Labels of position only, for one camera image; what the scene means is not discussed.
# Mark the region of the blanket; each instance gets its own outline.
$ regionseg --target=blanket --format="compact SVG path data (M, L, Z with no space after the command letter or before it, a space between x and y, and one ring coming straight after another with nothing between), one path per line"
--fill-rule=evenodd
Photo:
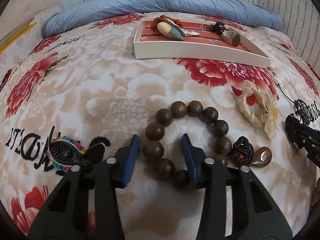
M128 14L84 25L42 40L25 59L7 72L0 89L0 199L20 230L28 234L36 214L61 180L46 151L48 136L79 140L88 147L95 137L110 141L104 158L128 144L133 134L146 142L145 128L155 113L174 101L199 100L213 106L229 124L228 137L235 142L246 136L255 150L267 146L271 163L252 168L283 212L293 233L305 224L316 166L305 152L288 141L284 120L294 112L272 81L267 69L199 59L136 60L133 38L143 17L163 13ZM308 64L289 46L252 27L215 17L166 13L173 18L222 21L260 47L291 99L307 104L318 101L320 83ZM241 115L236 99L243 80L255 82L278 96L277 136L270 141L263 128L253 128ZM248 103L255 107L255 98ZM319 127L319 119L310 124ZM164 157L176 169L185 169L180 140L188 133L194 146L213 156L214 137L197 118L175 120L166 128ZM132 181L117 190L119 212L126 239L196 238L204 190L179 191L170 181L159 181L140 153ZM90 195L88 231L94 234L94 196ZM231 232L231 205L227 207L227 233Z
M75 27L129 13L183 12L216 16L249 26L280 31L280 15L261 5L239 0L94 0L81 3L53 16L42 28L43 38Z

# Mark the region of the blue duvet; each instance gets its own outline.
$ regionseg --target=blue duvet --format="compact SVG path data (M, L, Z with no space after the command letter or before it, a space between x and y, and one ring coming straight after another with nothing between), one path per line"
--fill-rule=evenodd
M183 12L216 16L248 26L280 31L280 15L260 5L238 0L94 0L78 4L53 16L42 27L43 38L81 25L129 13Z

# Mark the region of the cream scrunchie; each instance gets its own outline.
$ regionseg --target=cream scrunchie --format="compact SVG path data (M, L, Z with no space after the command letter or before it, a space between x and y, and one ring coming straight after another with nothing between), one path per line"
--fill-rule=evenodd
M263 108L266 111L266 113L262 114L260 118L256 117L255 114L251 112L247 104L247 97L252 96L253 94L261 100ZM276 138L276 95L270 95L267 90L260 90L253 82L244 80L242 83L242 95L239 96L237 102L241 113L252 126L261 127L264 123L264 130L268 137L271 140Z

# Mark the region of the brown bead bracelet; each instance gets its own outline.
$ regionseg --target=brown bead bracelet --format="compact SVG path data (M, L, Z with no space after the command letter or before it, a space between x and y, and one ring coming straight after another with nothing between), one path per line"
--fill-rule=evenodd
M212 125L212 133L218 137L215 141L215 151L218 153L215 160L220 161L223 165L228 165L226 155L232 148L229 138L225 137L229 131L226 121L218 120L219 114L214 107L203 109L203 105L199 101L191 101L188 106L181 101L176 101L170 106L170 110L166 108L160 109L156 113L156 121L146 127L145 134L149 141L143 147L143 155L149 161L154 162L154 170L160 179L171 178L175 188L184 188L190 184L190 177L186 170L175 172L174 163L168 158L162 158L164 155L164 147L159 142L165 134L165 127L172 124L173 119L181 119L186 115L191 117L199 117L203 122Z

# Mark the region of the bedspread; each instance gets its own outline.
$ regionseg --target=bedspread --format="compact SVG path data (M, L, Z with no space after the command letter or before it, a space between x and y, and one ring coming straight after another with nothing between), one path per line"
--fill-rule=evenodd
M229 124L228 137L235 142L246 136L255 150L272 150L271 163L253 168L282 210L293 233L304 225L315 186L316 166L289 143L284 120L294 112L266 69L199 59L136 60L133 38L139 20L161 13L129 14L75 28L42 40L27 57L7 72L0 87L0 199L14 223L28 233L37 212L61 176L46 156L48 136L55 133L81 141L103 136L110 141L104 158L125 146L133 134L141 144L145 127L157 110L174 101L199 100L213 106ZM286 95L307 104L319 98L319 80L308 64L290 48L290 41L274 39L274 32L233 22L184 13L173 18L220 20L237 28L270 58L276 79ZM243 80L278 96L277 135L270 141L263 128L253 128L240 114L236 98ZM249 98L256 105L255 98ZM310 124L319 128L317 119ZM188 133L194 146L213 155L214 138L197 118L175 120L161 140L164 157L176 169L185 168L180 139ZM132 181L117 190L119 212L126 239L196 238L204 190L179 191L159 181L143 155L138 157ZM94 234L93 197L90 195L88 230ZM231 232L231 206L227 208Z

